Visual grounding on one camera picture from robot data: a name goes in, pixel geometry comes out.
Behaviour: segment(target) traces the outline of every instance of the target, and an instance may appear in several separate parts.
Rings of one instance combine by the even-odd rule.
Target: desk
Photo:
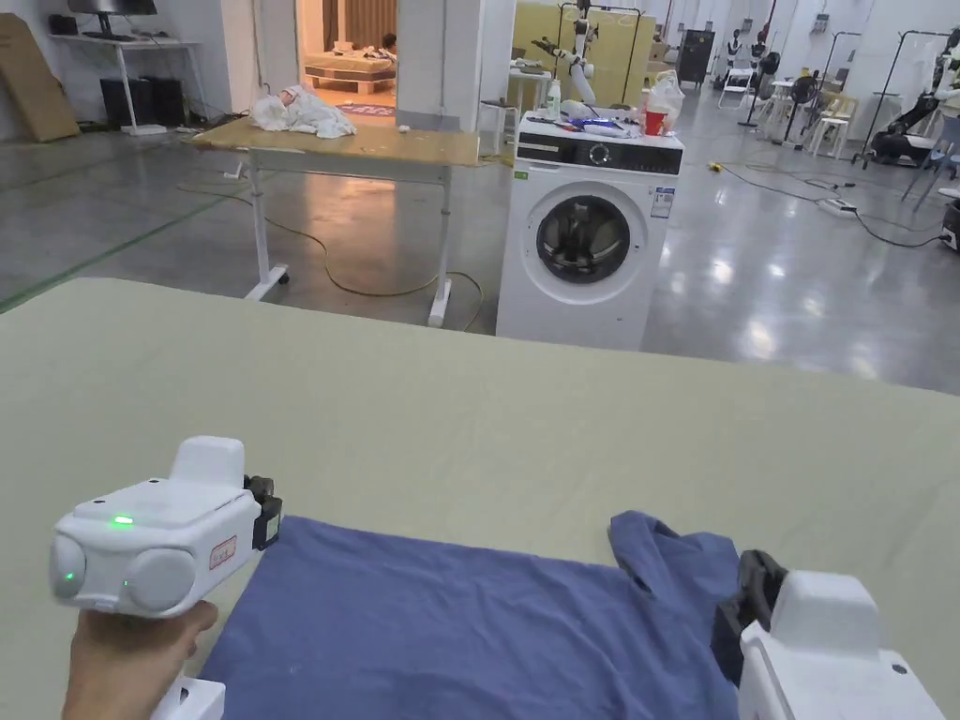
[[[609,519],[638,509],[855,574],[884,641],[960,716],[958,397],[121,280],[73,280],[0,315],[0,344],[4,717],[58,717],[76,614],[47,587],[54,523],[166,477],[203,432],[243,440],[285,512],[341,526],[614,565]],[[191,672],[252,570],[211,597],[221,623]],[[24,689],[41,675],[42,692]]]
[[[476,133],[412,131],[404,134],[397,128],[361,125],[356,135],[322,140],[303,132],[267,132],[256,127],[250,118],[243,118],[199,134],[192,142],[201,149],[248,154],[260,279],[247,294],[249,300],[263,300],[271,288],[289,279],[285,265],[270,267],[261,170],[442,185],[440,268],[428,323],[431,327],[444,324],[450,298],[447,262],[451,168],[478,165],[480,138]]]
[[[534,109],[539,108],[546,103],[546,93],[550,81],[553,80],[553,73],[549,70],[541,70],[538,73],[525,73],[518,67],[510,68],[510,77],[516,78],[516,106],[523,114],[523,84],[529,82],[537,83],[536,94],[534,95]]]
[[[101,37],[90,37],[86,35],[51,35],[54,40],[70,44],[82,45],[106,45],[112,47],[116,53],[117,65],[120,68],[120,78],[123,80],[123,89],[127,94],[127,109],[130,111],[131,124],[124,128],[124,132],[131,135],[152,135],[166,130],[158,130],[160,126],[137,126],[136,113],[133,112],[133,96],[130,93],[130,78],[127,77],[127,60],[124,53],[130,50],[184,50],[190,60],[190,71],[193,73],[194,81],[197,83],[197,91],[200,93],[200,102],[204,106],[202,115],[206,116],[209,111],[209,105],[206,103],[204,95],[204,81],[200,77],[200,69],[197,65],[197,56],[194,53],[198,42],[191,40],[179,40],[174,37],[139,37],[136,40],[123,42],[120,40],[105,40]]]

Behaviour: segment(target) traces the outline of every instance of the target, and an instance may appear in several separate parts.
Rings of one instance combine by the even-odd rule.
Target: black cabinet
[[[687,30],[677,56],[677,78],[681,83],[701,85],[713,56],[715,33],[709,30]]]

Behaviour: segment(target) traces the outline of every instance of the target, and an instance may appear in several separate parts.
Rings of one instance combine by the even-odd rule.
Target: crumpled white cloth
[[[294,98],[289,105],[284,106],[277,95],[253,104],[250,115],[258,128],[307,132],[325,138],[356,135],[357,129],[338,108],[328,105],[302,85],[292,85],[284,92]]]

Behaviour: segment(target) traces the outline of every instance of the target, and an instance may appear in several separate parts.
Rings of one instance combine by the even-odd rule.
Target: yellow cable
[[[226,185],[226,184],[230,184],[231,186],[234,186],[234,187],[236,186],[236,182],[235,182],[235,181],[231,181],[230,183],[226,183],[226,182],[203,182],[202,184],[210,184],[210,185]],[[250,206],[253,206],[253,203],[252,203],[251,201],[247,200],[246,198],[240,198],[240,197],[238,197],[238,196],[236,196],[236,195],[228,195],[227,193],[217,193],[217,192],[213,192],[212,190],[201,190],[201,189],[199,189],[199,188],[190,187],[190,186],[183,185],[183,184],[178,184],[178,185],[177,185],[177,189],[178,189],[179,191],[181,191],[181,192],[193,193],[193,194],[195,194],[195,195],[212,195],[212,196],[214,196],[214,197],[217,197],[217,198],[225,198],[225,199],[227,199],[227,200],[239,200],[241,203],[246,203],[246,204],[248,204],[248,205],[250,205]],[[264,215],[264,220],[266,220],[268,223],[270,223],[270,225],[272,225],[272,226],[274,226],[274,227],[276,227],[276,228],[280,228],[280,229],[282,229],[282,230],[286,230],[287,232],[292,232],[293,234],[299,235],[299,236],[301,236],[301,237],[305,237],[305,238],[307,238],[308,240],[313,240],[313,241],[314,241],[315,243],[317,243],[321,248],[323,248],[323,249],[324,249],[324,255],[325,255],[325,257],[324,257],[324,272],[326,273],[326,276],[330,279],[330,282],[332,282],[336,287],[338,287],[338,288],[340,288],[341,290],[343,290],[345,293],[351,293],[351,294],[353,294],[353,295],[359,295],[359,296],[361,296],[361,297],[363,297],[363,298],[401,298],[401,297],[403,297],[403,296],[405,296],[405,295],[413,295],[414,293],[418,293],[418,292],[420,292],[421,290],[426,290],[428,287],[430,287],[432,284],[434,284],[434,283],[437,281],[437,277],[438,277],[438,276],[433,276],[433,277],[431,277],[429,280],[427,280],[426,282],[424,282],[422,285],[419,285],[419,286],[417,286],[417,287],[415,287],[415,288],[411,288],[411,289],[409,289],[409,290],[398,290],[398,291],[395,291],[395,292],[388,292],[388,293],[377,293],[377,292],[372,292],[372,291],[369,291],[369,290],[358,290],[357,288],[349,287],[348,285],[345,285],[345,284],[342,283],[340,280],[338,280],[336,277],[334,277],[333,274],[330,272],[330,267],[329,267],[329,260],[330,260],[330,255],[331,255],[331,253],[330,253],[330,248],[328,248],[328,247],[326,246],[326,243],[325,243],[323,240],[321,240],[321,239],[320,239],[319,237],[317,237],[316,235],[311,235],[309,232],[304,232],[303,230],[298,230],[298,229],[295,229],[295,228],[288,228],[287,226],[283,225],[282,223],[278,223],[276,220],[272,220],[272,219],[268,218],[266,215]],[[473,312],[473,315],[472,315],[472,317],[470,318],[469,322],[468,322],[466,325],[464,325],[464,332],[466,332],[466,331],[469,330],[470,327],[476,322],[476,319],[477,319],[478,317],[480,317],[480,310],[481,310],[481,308],[483,307],[484,300],[486,299],[485,296],[484,296],[483,287],[480,285],[479,282],[477,282],[473,277],[469,276],[467,273],[460,273],[460,272],[457,272],[457,271],[451,271],[451,272],[449,272],[449,273],[447,273],[447,274],[448,274],[448,275],[452,275],[452,276],[453,276],[453,275],[456,275],[456,276],[458,276],[458,277],[464,277],[465,279],[469,280],[469,281],[473,284],[473,286],[477,289],[477,293],[478,293],[478,295],[480,296],[480,301],[477,303],[477,308],[476,308],[476,310]]]

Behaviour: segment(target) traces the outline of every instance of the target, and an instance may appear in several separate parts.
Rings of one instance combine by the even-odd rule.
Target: wooden table
[[[451,169],[477,167],[480,139],[473,132],[401,133],[397,128],[361,125],[356,135],[332,140],[303,132],[267,132],[249,118],[235,120],[204,132],[193,139],[203,150],[241,151],[248,154],[253,204],[253,228],[256,238],[259,283],[247,294],[250,300],[262,300],[278,283],[289,280],[285,265],[270,266],[267,250],[267,224],[263,206],[262,170],[317,173],[394,182],[423,182],[444,188],[441,208],[440,267],[437,293],[430,309],[428,324],[444,324],[450,298],[449,220]]]

